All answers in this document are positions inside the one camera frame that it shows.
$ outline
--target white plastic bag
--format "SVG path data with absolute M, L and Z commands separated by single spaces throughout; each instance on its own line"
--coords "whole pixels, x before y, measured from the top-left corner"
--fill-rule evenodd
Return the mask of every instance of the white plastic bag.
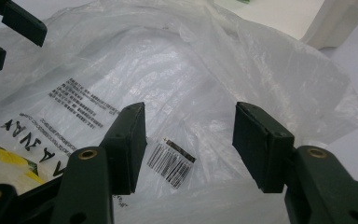
M 358 127 L 358 97 L 331 61 L 211 3 L 101 1 L 46 24 L 42 49 L 0 30 L 0 147 L 49 180 L 74 150 L 98 146 L 124 106 L 145 102 L 148 146 L 136 193 L 115 199 L 116 223 L 286 221 L 282 195 L 258 192 L 231 145 L 237 101 L 264 108 L 297 146 Z

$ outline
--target clamp jaw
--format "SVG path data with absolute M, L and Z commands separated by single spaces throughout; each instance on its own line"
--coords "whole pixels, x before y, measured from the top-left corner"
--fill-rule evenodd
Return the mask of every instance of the clamp jaw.
M 292 224 L 358 223 L 358 182 L 333 153 L 294 148 L 294 136 L 260 107 L 238 102 L 232 145 L 264 193 L 285 195 Z
M 114 223 L 112 194 L 135 192 L 146 145 L 145 104 L 128 105 L 100 145 L 69 157 L 63 176 L 20 196 L 0 184 L 0 224 Z
M 2 23 L 42 47 L 48 28 L 46 25 L 10 0 L 0 0 Z M 5 62 L 6 51 L 0 48 L 0 70 Z

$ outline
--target plastic bag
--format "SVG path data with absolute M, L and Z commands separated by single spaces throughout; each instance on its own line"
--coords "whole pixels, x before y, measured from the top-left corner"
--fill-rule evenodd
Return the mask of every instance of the plastic bag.
M 74 150 L 98 146 L 121 108 L 145 102 L 148 146 L 135 194 L 115 196 L 116 223 L 286 221 L 282 195 L 258 192 L 231 145 L 237 101 L 263 107 L 297 146 L 358 127 L 344 72 L 212 3 L 101 1 L 46 24 L 42 49 L 0 30 L 0 147 L 49 180 Z
M 32 161 L 0 148 L 0 183 L 13 185 L 19 194 L 44 184 L 43 173 Z

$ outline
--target barcode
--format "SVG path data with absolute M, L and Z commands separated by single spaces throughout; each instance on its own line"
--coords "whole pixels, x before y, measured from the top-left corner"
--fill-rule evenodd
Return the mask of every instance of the barcode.
M 184 150 L 158 144 L 147 165 L 162 175 L 174 188 L 178 189 L 189 173 L 194 161 L 189 160 L 183 154 L 190 156 Z

